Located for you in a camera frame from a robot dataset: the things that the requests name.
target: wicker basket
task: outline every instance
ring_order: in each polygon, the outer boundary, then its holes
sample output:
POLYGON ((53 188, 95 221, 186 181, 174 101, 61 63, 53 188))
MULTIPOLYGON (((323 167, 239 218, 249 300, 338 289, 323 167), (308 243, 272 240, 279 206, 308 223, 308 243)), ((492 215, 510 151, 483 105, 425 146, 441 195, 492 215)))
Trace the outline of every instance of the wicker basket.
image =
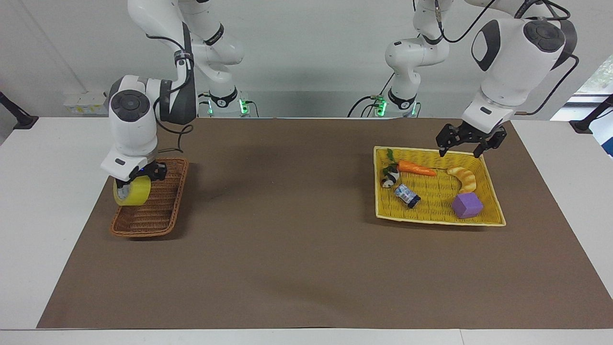
POLYGON ((375 147, 375 209, 377 218, 444 225, 472 225, 480 227, 503 227, 506 225, 502 210, 487 171, 483 156, 475 159, 472 153, 448 152, 443 158, 437 150, 406 149, 401 147, 375 147), (391 162, 387 149, 392 149, 396 160, 408 160, 436 171, 436 177, 422 176, 403 172, 400 181, 392 188, 383 188, 383 169, 391 162), (447 169, 464 167, 471 170, 477 180, 475 194, 484 205, 481 213, 470 219, 459 219, 451 203, 458 195, 460 181, 447 174, 447 169), (410 209, 397 196, 394 190, 399 184, 405 184, 416 192, 421 201, 410 209))
POLYGON ((124 238, 164 236, 175 227, 189 163, 183 158, 160 158, 168 172, 163 181, 151 184, 151 193, 143 206, 120 206, 110 231, 124 238))

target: brown wicker basket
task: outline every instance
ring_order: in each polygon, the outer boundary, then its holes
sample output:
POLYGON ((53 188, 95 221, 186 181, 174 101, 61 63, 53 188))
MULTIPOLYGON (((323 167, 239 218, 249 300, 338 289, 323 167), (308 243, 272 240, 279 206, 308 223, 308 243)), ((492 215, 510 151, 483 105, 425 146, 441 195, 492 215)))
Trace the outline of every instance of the brown wicker basket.
POLYGON ((189 162, 183 158, 160 158, 166 163, 166 179, 151 184, 151 193, 143 206, 120 206, 110 231, 124 238, 164 236, 175 227, 189 162))

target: white table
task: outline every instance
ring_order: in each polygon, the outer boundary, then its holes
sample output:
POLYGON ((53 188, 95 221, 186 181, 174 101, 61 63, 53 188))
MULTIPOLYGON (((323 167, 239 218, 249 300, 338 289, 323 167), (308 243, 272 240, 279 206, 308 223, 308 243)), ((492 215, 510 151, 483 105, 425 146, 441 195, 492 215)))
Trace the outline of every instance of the white table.
MULTIPOLYGON (((613 344, 613 330, 33 330, 107 179, 107 121, 41 118, 0 146, 0 344, 613 344)), ((567 123, 513 124, 611 294, 613 160, 567 123)))

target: purple foam block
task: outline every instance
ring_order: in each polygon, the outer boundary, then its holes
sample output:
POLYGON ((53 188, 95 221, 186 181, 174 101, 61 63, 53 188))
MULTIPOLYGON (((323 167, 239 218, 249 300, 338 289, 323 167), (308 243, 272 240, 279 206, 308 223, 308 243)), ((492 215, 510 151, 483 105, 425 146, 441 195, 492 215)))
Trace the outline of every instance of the purple foam block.
POLYGON ((451 207, 460 219, 476 217, 483 210, 483 204, 475 193, 458 195, 451 207))

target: tape roll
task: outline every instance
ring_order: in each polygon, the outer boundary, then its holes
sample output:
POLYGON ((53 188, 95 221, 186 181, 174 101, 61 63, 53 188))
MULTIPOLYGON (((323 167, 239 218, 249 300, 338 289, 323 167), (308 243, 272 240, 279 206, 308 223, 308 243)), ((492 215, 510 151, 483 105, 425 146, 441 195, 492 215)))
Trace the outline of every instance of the tape roll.
POLYGON ((149 198, 150 192, 151 179, 148 176, 137 177, 121 191, 117 189, 117 181, 113 181, 113 196, 119 206, 141 206, 149 198))

